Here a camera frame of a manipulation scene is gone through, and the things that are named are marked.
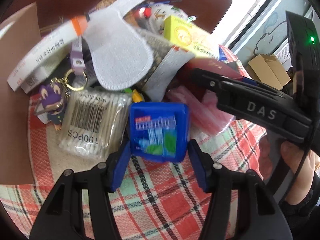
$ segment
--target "plaid tablecloth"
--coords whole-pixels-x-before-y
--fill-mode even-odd
[[[228,61],[237,58],[221,47]],[[248,76],[238,61],[242,75]],[[95,163],[78,160],[62,153],[57,146],[57,132],[51,124],[45,126],[32,112],[36,98],[30,99],[28,121],[29,154],[35,182],[32,185],[0,186],[0,200],[18,228],[29,236],[36,216],[48,193],[66,165],[75,171],[85,170]],[[258,141],[265,130],[245,120],[234,121],[216,137],[191,127],[191,137],[202,151],[210,153],[235,171],[251,168],[258,171]],[[109,194],[114,217],[122,239],[196,240],[199,237],[210,201],[210,195],[198,187],[188,158],[182,163],[152,163],[132,156],[121,187]],[[88,206],[88,194],[83,192],[84,222],[88,237],[93,238]],[[234,233],[236,193],[232,195],[227,237]]]

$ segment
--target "cotton swab pack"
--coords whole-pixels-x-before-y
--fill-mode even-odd
[[[105,161],[118,150],[131,101],[131,95],[125,93],[73,92],[59,147],[75,155]]]

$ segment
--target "finger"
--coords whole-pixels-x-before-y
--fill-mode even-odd
[[[300,161],[303,156],[303,151],[296,145],[285,141],[281,145],[281,156],[284,162],[290,167],[293,173],[296,173]]]
[[[297,172],[298,166],[303,157],[303,150],[292,143],[284,142],[281,145],[281,155],[285,163],[290,167],[293,173]],[[315,154],[310,151],[308,157],[302,165],[300,173],[293,184],[286,201],[290,205],[299,204],[308,194],[313,181],[315,167]]]
[[[270,143],[268,142],[267,136],[264,136],[259,141],[260,156],[265,158],[270,153]]]
[[[259,171],[263,179],[268,179],[271,176],[272,167],[273,167],[273,164],[269,157],[259,158]]]

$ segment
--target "purple keychain figure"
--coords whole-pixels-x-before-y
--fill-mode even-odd
[[[83,72],[85,78],[84,85],[80,88],[70,86],[68,76],[73,72],[74,69],[70,69],[63,78],[53,78],[49,85],[40,86],[39,93],[41,97],[34,110],[34,115],[48,113],[48,120],[53,122],[56,131],[61,130],[63,116],[67,108],[67,102],[71,91],[81,91],[87,85],[87,76],[85,72]],[[42,105],[43,110],[39,111],[40,104]]]
[[[62,86],[51,83],[40,86],[41,104],[48,111],[48,120],[53,122],[56,131],[61,130],[62,120],[67,108],[67,100]]]

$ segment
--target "pink plastic bag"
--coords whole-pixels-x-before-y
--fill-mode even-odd
[[[216,93],[209,90],[206,91],[202,102],[199,102],[185,86],[171,89],[166,95],[172,102],[186,104],[190,110],[191,122],[209,135],[215,136],[223,132],[234,120],[233,115],[217,108]]]

